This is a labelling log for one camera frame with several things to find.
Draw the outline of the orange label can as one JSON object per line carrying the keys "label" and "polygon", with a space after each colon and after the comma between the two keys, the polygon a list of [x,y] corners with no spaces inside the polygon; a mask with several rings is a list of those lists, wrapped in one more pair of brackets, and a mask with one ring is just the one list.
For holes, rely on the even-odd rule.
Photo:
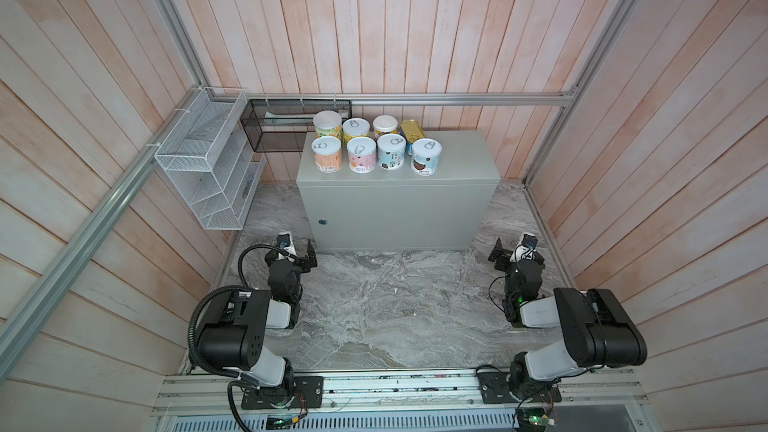
{"label": "orange label can", "polygon": [[316,168],[322,173],[338,172],[343,164],[341,148],[342,142],[335,136],[315,138],[311,149]]}

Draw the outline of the pink label can front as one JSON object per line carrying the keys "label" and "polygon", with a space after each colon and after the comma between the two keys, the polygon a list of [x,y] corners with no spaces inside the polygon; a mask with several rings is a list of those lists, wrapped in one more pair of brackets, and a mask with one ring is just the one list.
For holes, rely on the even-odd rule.
{"label": "pink label can front", "polygon": [[370,137],[354,137],[347,143],[347,155],[352,172],[369,173],[377,165],[377,144]]}

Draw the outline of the teal label can back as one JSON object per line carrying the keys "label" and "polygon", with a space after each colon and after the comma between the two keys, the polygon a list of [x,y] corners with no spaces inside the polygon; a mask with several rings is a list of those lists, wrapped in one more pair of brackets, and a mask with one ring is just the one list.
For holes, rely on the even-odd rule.
{"label": "teal label can back", "polygon": [[434,139],[418,139],[412,145],[412,170],[420,176],[434,175],[439,167],[442,145]]}

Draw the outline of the yellow label can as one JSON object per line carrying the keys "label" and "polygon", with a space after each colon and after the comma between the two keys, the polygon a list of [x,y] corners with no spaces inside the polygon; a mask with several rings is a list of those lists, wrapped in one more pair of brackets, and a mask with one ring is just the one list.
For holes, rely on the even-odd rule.
{"label": "yellow label can", "polygon": [[333,110],[323,110],[316,113],[312,118],[315,135],[317,138],[332,136],[342,139],[342,116]]}

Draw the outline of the blue label can front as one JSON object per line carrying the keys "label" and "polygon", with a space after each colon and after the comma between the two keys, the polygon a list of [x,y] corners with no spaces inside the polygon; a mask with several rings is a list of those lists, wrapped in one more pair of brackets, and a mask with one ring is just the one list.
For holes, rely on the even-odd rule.
{"label": "blue label can front", "polygon": [[384,170],[400,169],[406,161],[406,139],[397,133],[387,133],[377,139],[377,163]]}

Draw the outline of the gold sardine tin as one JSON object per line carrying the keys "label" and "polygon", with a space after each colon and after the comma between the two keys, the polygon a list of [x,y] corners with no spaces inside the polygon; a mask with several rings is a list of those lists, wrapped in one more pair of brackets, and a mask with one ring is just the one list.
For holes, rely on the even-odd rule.
{"label": "gold sardine tin", "polygon": [[416,141],[426,138],[425,132],[415,119],[403,120],[399,124],[399,133],[406,140],[406,153],[413,154],[413,145]]}

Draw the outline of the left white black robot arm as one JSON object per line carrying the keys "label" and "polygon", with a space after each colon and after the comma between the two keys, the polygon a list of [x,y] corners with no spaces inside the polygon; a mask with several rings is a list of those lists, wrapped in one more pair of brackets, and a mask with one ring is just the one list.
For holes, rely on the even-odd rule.
{"label": "left white black robot arm", "polygon": [[[244,272],[245,257],[264,250],[267,287],[250,286]],[[250,390],[294,394],[293,367],[287,358],[264,344],[267,330],[296,326],[303,296],[301,277],[317,266],[311,243],[298,256],[292,235],[277,236],[273,245],[254,244],[237,260],[238,285],[209,292],[195,307],[187,329],[188,356],[204,371],[234,379]]]}

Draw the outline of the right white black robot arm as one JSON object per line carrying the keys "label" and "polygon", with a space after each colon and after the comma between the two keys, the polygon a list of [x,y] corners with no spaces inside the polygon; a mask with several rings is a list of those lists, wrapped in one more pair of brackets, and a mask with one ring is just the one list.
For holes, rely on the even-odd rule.
{"label": "right white black robot arm", "polygon": [[507,380],[511,395],[532,399],[560,379],[645,363],[645,339],[612,291],[556,287],[549,297],[540,294],[546,264],[537,244],[526,233],[510,249],[497,240],[488,257],[503,273],[504,297],[496,307],[506,320],[516,328],[561,332],[547,346],[516,354]]}

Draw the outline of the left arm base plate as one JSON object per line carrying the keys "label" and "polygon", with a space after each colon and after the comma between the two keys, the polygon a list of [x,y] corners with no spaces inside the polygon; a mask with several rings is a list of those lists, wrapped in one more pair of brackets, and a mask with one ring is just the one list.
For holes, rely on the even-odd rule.
{"label": "left arm base plate", "polygon": [[276,387],[260,387],[246,392],[241,400],[241,408],[250,410],[299,410],[319,408],[322,404],[324,378],[320,375],[286,378]]}

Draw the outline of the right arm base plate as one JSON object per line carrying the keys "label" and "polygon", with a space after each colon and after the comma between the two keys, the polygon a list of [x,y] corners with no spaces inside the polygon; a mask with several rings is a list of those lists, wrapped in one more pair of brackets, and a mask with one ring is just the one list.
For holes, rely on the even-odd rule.
{"label": "right arm base plate", "polygon": [[[520,400],[509,388],[509,374],[492,369],[480,369],[475,377],[478,382],[482,402],[486,405],[516,404]],[[562,395],[560,390],[553,386],[547,391],[540,391],[526,399],[527,403],[560,403]]]}

